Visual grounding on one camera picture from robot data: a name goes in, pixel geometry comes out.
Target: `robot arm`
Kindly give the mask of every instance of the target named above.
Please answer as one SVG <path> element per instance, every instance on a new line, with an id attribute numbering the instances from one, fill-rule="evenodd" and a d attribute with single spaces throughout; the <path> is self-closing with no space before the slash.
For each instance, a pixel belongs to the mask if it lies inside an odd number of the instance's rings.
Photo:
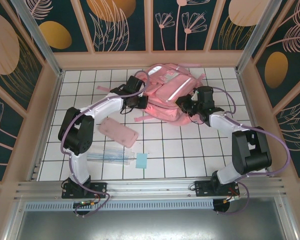
<path id="1" fill-rule="evenodd" d="M 88 187 L 91 182 L 88 172 L 87 151 L 93 142 L 95 124 L 99 124 L 111 113 L 125 109 L 126 106 L 145 109 L 148 102 L 146 96 L 119 98 L 122 95 L 137 93 L 141 86 L 141 80 L 130 77 L 127 84 L 111 90 L 111 93 L 105 97 L 107 101 L 96 107 L 87 106 L 81 109 L 71 107 L 67 110 L 58 134 L 59 140 L 63 138 L 70 122 L 81 112 L 90 109 L 71 127 L 63 146 L 65 151 L 71 154 L 70 161 L 72 161 L 73 172 L 81 184 Z M 111 96 L 118 96 L 118 98 L 109 99 Z M 218 194 L 219 189 L 233 183 L 240 176 L 271 165 L 272 159 L 266 136 L 237 126 L 225 118 L 224 110 L 215 107 L 211 87 L 201 86 L 195 89 L 194 95 L 189 94 L 180 97 L 176 104 L 190 117 L 199 114 L 205 124 L 232 139 L 232 163 L 214 172 L 211 178 L 210 184 L 216 194 Z M 77 183 L 73 176 L 70 175 L 69 178 L 71 183 L 76 186 Z"/>

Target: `pink phone case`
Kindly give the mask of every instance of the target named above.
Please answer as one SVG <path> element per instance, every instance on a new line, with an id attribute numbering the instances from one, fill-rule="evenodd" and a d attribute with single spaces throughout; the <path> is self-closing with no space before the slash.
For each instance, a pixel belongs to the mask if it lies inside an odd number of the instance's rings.
<path id="1" fill-rule="evenodd" d="M 119 122 L 110 117 L 105 118 L 102 121 L 99 126 L 99 132 L 126 148 L 131 148 L 139 136 L 139 133 L 136 131 L 128 128 L 127 126 L 121 125 Z"/>

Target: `pink backpack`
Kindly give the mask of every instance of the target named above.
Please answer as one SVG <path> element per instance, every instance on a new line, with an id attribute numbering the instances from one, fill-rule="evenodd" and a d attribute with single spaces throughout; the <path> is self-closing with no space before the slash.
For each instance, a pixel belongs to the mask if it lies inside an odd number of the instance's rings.
<path id="1" fill-rule="evenodd" d="M 193 77 L 185 68 L 169 63 L 156 64 L 146 72 L 150 76 L 151 85 L 143 93 L 148 96 L 146 109 L 143 111 L 148 116 L 137 117 L 134 120 L 140 122 L 146 119 L 156 118 L 172 125 L 186 125 L 191 121 L 202 123 L 198 115 L 189 117 L 177 106 L 176 100 L 179 97 L 193 94 L 193 89 L 202 86 L 201 79 Z M 137 78 L 147 81 L 145 73 L 138 73 Z"/>

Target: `white tile floor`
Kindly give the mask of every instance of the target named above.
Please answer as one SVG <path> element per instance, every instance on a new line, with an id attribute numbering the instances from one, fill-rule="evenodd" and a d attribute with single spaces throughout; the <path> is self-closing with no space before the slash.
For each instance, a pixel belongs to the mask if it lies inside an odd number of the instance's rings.
<path id="1" fill-rule="evenodd" d="M 58 132 L 66 110 L 70 107 L 82 108 L 102 99 L 105 92 L 97 86 L 115 88 L 125 83 L 130 75 L 139 69 L 67 71 L 45 146 L 43 161 L 37 181 L 64 180 L 69 175 L 69 161 L 60 152 Z M 234 118 L 250 125 L 245 102 L 233 68 L 190 68 L 204 85 L 219 87 L 230 92 L 237 104 Z M 223 92 L 215 92 L 215 104 L 229 110 L 232 104 Z M 136 168 L 136 160 L 130 165 L 89 161 L 89 172 L 93 180 L 111 179 L 151 179 L 205 177 L 231 162 L 231 141 L 216 129 L 207 125 L 190 123 L 179 127 L 158 119 L 136 123 L 135 117 L 142 116 L 141 110 L 134 109 L 127 115 L 114 113 L 110 117 L 137 131 L 139 137 L 132 147 L 134 153 L 147 153 L 147 168 Z M 93 134 L 94 145 L 124 148 L 98 131 Z"/>

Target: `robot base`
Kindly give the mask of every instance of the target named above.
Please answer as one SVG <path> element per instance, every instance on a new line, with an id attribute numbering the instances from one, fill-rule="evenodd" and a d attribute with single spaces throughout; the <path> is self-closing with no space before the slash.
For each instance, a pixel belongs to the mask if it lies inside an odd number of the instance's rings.
<path id="1" fill-rule="evenodd" d="M 91 178 L 83 184 L 88 189 L 91 189 L 96 192 L 107 192 L 107 183 L 106 182 L 91 182 Z M 106 198 L 106 195 L 99 194 L 101 199 Z M 95 199 L 96 196 L 94 193 L 84 190 L 70 178 L 67 179 L 67 182 L 62 186 L 62 199 Z"/>
<path id="2" fill-rule="evenodd" d="M 233 194 L 231 190 L 238 196 L 240 195 L 238 184 L 234 181 L 228 184 L 221 184 L 216 171 L 212 174 L 210 181 L 195 181 L 194 187 L 197 197 L 227 197 Z"/>

